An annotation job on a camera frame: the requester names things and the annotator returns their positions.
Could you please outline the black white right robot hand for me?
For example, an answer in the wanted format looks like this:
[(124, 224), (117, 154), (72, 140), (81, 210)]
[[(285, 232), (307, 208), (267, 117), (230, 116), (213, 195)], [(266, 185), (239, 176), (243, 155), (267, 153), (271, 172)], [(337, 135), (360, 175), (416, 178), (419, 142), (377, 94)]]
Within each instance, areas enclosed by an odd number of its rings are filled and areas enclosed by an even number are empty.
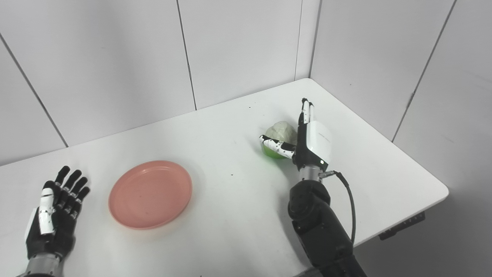
[(276, 154), (291, 159), (298, 170), (312, 165), (326, 172), (331, 160), (331, 133), (315, 119), (314, 111), (314, 104), (303, 98), (296, 145), (266, 135), (259, 137), (260, 142)]

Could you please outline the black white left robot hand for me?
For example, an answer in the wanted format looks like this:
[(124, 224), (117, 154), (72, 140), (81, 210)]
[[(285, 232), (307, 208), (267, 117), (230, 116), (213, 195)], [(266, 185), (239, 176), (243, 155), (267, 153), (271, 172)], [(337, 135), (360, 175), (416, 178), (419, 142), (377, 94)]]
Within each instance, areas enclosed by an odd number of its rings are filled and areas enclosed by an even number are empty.
[(65, 259), (75, 244), (75, 227), (84, 198), (91, 189), (81, 170), (71, 172), (63, 166), (55, 180), (48, 180), (43, 190), (49, 193), (47, 201), (40, 204), (26, 238), (27, 258), (52, 254)]

